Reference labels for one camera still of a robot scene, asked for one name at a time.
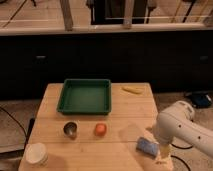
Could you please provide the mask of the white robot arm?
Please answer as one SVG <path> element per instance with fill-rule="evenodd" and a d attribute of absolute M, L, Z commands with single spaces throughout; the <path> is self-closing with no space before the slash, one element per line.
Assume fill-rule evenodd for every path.
<path fill-rule="evenodd" d="M 151 130 L 158 155 L 167 158 L 169 145 L 178 138 L 213 158 L 213 131 L 192 122 L 194 116 L 195 110 L 186 101 L 176 101 L 156 115 Z"/>

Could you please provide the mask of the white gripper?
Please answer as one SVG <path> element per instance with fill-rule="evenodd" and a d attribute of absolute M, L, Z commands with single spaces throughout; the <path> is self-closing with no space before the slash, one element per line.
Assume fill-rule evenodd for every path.
<path fill-rule="evenodd" d="M 147 127 L 146 130 L 153 135 L 153 137 L 159 144 L 161 144 L 159 146 L 161 158 L 162 159 L 169 158 L 171 153 L 171 146 L 169 145 L 170 144 L 169 134 L 158 125 Z"/>

